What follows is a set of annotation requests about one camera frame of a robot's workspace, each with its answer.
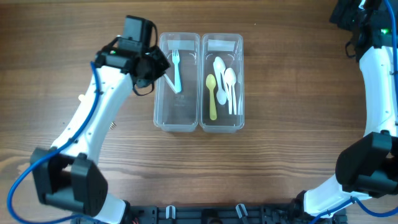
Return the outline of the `white spoon top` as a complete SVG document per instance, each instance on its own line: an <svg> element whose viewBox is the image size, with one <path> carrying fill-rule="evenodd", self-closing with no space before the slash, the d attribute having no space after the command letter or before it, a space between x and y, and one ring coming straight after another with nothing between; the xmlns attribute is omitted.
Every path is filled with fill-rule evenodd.
<svg viewBox="0 0 398 224"><path fill-rule="evenodd" d="M216 82L218 85L218 91L216 93L216 97L218 103L220 105L224 105L227 102L227 94L226 94L226 85L224 83L224 72L226 70L226 66L221 57L215 57L215 61L213 62L213 68L215 71Z"/></svg>

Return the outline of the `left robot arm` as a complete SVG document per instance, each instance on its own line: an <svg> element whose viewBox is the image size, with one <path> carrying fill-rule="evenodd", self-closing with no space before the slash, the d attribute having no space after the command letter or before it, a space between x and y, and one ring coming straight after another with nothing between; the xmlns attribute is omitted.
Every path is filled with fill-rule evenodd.
<svg viewBox="0 0 398 224"><path fill-rule="evenodd" d="M124 31L97 52L90 63L93 78L83 101L50 149L30 157L38 200L75 218L96 223L130 223L130 204L108 192L97 163L104 139L131 93L154 86L169 63L151 36L155 24L126 16Z"/></svg>

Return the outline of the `cream yellow spoon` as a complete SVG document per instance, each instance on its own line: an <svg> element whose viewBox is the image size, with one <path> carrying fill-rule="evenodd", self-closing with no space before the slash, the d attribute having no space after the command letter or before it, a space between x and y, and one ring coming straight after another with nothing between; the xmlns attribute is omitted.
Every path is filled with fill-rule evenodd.
<svg viewBox="0 0 398 224"><path fill-rule="evenodd" d="M215 104L215 96L214 96L214 89L216 86L216 80L213 74L209 74L206 77L206 87L209 89L209 98L210 98L210 119L216 120L217 119L217 112L216 112L216 104Z"/></svg>

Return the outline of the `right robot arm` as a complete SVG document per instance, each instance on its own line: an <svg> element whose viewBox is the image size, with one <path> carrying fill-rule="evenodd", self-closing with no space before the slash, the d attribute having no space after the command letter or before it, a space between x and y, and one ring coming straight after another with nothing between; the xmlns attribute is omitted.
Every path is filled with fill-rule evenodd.
<svg viewBox="0 0 398 224"><path fill-rule="evenodd" d="M364 136L338 157L335 173L318 187L297 195L288 216L316 223L363 201L397 195L397 1L339 0L330 22L352 32L354 58L362 73L366 97Z"/></svg>

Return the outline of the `white spoon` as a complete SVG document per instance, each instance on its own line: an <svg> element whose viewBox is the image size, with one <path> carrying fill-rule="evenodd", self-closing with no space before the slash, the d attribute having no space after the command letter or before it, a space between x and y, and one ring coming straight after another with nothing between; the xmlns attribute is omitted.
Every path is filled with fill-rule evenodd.
<svg viewBox="0 0 398 224"><path fill-rule="evenodd" d="M236 74L232 68L227 68L224 73L224 77L231 89L231 100L233 103L232 114L237 115L236 94L235 94L235 89L234 89L234 86L236 84Z"/></svg>
<svg viewBox="0 0 398 224"><path fill-rule="evenodd" d="M227 95L228 112L229 112L229 114L232 114L232 112L233 112L233 103L232 103L232 100L231 100L231 89L230 89L229 84L226 81L224 81L224 88L225 88L225 92L226 92L226 95Z"/></svg>
<svg viewBox="0 0 398 224"><path fill-rule="evenodd" d="M237 84L238 84L238 101L237 101L237 114L242 115L242 84L243 84L243 76L242 76L242 71L240 71L237 75Z"/></svg>
<svg viewBox="0 0 398 224"><path fill-rule="evenodd" d="M224 83L224 72L226 70L226 66L221 57L215 57L215 61L213 62L213 68L215 71L216 82L218 85L218 91L216 93L216 97L218 103L220 105L224 105L227 102L227 94L226 94L226 85Z"/></svg>

